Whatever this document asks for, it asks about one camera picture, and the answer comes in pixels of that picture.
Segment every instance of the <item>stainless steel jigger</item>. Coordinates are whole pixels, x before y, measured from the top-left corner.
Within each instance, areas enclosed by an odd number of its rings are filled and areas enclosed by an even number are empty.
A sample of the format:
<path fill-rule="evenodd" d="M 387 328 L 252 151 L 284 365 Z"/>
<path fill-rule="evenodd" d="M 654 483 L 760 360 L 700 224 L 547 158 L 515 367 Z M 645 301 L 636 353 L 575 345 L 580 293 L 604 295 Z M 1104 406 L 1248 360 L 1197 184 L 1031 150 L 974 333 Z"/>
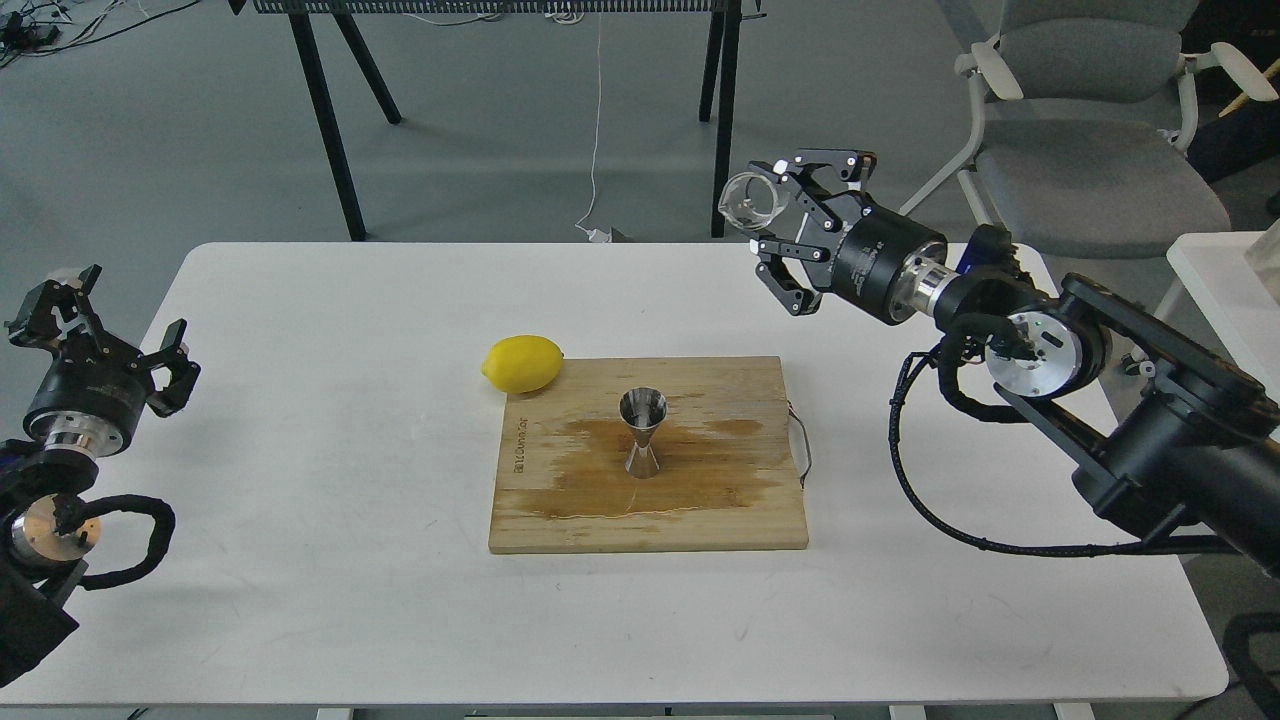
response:
<path fill-rule="evenodd" d="M 618 413 L 636 439 L 623 465 L 627 473 L 641 480 L 657 475 L 658 456 L 653 454 L 649 438 L 667 418 L 667 398 L 652 387 L 631 388 L 622 395 Z"/>

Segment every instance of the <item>desk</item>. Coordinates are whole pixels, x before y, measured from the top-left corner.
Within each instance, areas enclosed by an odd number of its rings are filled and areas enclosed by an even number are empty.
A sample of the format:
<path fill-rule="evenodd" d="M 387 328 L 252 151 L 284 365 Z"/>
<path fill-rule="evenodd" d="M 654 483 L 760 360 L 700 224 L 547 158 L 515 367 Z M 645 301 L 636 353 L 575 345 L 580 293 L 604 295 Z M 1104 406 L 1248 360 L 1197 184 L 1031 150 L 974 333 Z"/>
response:
<path fill-rule="evenodd" d="M 884 327 L 836 299 L 792 318 L 754 264 L 736 243 L 196 249 L 143 346 L 187 318 L 200 384 L 183 413 L 143 419 L 95 488 L 173 503 L 169 557 L 76 593 L 82 628 L 0 703 L 680 708 L 1225 687 L 1176 557 L 1010 557 L 915 515 L 887 401 L 932 323 Z M 504 397 L 479 366 L 517 333 L 571 357 L 780 355 L 814 452 L 809 548 L 490 555 Z M 980 389 L 977 374 L 961 382 Z M 934 388 L 913 393 L 902 452 L 940 515 L 1009 542 L 1124 539 L 1036 430 L 979 425 Z M 1114 427 L 1097 387 L 1071 400 Z M 95 570 L 132 564 L 148 528 L 127 520 L 102 519 Z"/>
<path fill-rule="evenodd" d="M 1260 232 L 1184 234 L 1169 264 L 1242 370 L 1280 397 L 1280 305 L 1244 259 Z M 1280 439 L 1280 430 L 1271 436 Z"/>
<path fill-rule="evenodd" d="M 239 13 L 248 0 L 230 0 Z M 402 117 L 392 99 L 381 72 L 369 53 L 364 36 L 356 27 L 355 13 L 692 13 L 712 14 L 707 36 L 707 63 L 703 68 L 703 92 L 698 119 L 710 122 L 716 78 L 719 74 L 719 106 L 716 128 L 716 168 L 710 201 L 712 237 L 724 237 L 724 218 L 716 210 L 721 191 L 728 179 L 730 146 L 733 138 L 733 97 L 737 88 L 737 49 L 742 24 L 742 0 L 253 0 L 259 13 L 283 13 L 289 17 L 293 41 L 302 61 L 302 74 L 311 94 L 311 105 L 320 126 L 329 169 L 342 204 L 351 240 L 367 237 L 365 218 L 360 211 L 356 184 L 347 163 L 338 118 L 329 97 L 329 83 L 320 63 L 310 14 L 330 14 L 342 31 L 361 73 L 369 82 L 388 123 L 399 124 Z"/>

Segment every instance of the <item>yellow lemon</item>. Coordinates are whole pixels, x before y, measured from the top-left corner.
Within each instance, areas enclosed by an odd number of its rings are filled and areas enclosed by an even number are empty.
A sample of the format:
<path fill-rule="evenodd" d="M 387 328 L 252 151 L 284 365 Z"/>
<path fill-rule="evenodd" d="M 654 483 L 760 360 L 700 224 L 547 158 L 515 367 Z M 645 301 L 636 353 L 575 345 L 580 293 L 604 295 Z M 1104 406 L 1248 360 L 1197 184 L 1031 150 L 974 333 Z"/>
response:
<path fill-rule="evenodd" d="M 541 336 L 517 334 L 498 341 L 480 365 L 480 372 L 502 392 L 534 392 L 559 374 L 564 354 Z"/>

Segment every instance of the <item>cutting board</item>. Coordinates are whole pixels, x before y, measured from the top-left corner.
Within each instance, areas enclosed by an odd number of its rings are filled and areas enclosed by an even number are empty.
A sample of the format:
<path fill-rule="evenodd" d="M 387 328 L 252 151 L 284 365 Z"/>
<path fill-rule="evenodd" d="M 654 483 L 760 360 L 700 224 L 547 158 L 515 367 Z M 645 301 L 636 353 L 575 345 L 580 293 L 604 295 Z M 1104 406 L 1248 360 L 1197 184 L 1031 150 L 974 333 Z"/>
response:
<path fill-rule="evenodd" d="M 627 474 L 618 400 L 667 397 L 660 470 Z M 566 360 L 541 391 L 507 397 L 489 550 L 658 552 L 809 544 L 778 357 Z"/>

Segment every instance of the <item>robotic arm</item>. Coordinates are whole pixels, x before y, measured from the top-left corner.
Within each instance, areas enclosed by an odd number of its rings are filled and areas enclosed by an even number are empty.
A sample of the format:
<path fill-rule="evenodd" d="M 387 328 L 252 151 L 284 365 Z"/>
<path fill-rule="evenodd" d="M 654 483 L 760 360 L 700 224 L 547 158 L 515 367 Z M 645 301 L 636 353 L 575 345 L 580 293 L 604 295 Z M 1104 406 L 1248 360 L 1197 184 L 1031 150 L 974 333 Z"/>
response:
<path fill-rule="evenodd" d="M 9 341 L 52 355 L 23 419 L 31 439 L 0 445 L 0 687 L 35 667 L 78 624 L 61 607 L 77 585 L 104 589 L 154 570 L 169 548 L 174 514 L 164 501 L 120 495 L 83 501 L 99 457 L 123 452 L 143 407 L 161 416 L 182 410 L 200 365 L 187 359 L 186 320 L 169 325 L 150 355 L 106 332 L 88 293 L 101 268 L 33 288 L 12 323 Z M 157 389 L 152 372 L 170 382 Z M 150 515 L 155 529 L 133 568 L 86 575 L 84 556 L 100 536 L 97 518 L 114 511 Z"/>
<path fill-rule="evenodd" d="M 942 395 L 983 421 L 1030 421 L 1078 465 L 1076 491 L 1094 512 L 1140 538 L 1204 523 L 1280 577 L 1280 446 L 1268 434 L 1280 407 L 1265 388 L 1172 328 L 1092 281 L 1068 275 L 1060 297 L 1037 290 L 1014 259 L 1007 232 L 983 225 L 952 270 L 937 232 L 874 202 L 864 184 L 876 158 L 799 150 L 730 179 L 719 210 L 750 238 L 756 275 L 792 315 L 835 293 L 881 322 L 933 318 Z M 838 177 L 835 190 L 822 174 Z M 795 240 L 768 225 L 788 199 L 804 211 Z M 791 275 L 799 263 L 812 287 Z M 1155 360 L 1143 400 L 1103 436 L 1053 398 L 1088 386 L 1106 364 L 1112 331 Z M 980 357 L 1007 406 L 960 391 L 956 373 Z"/>

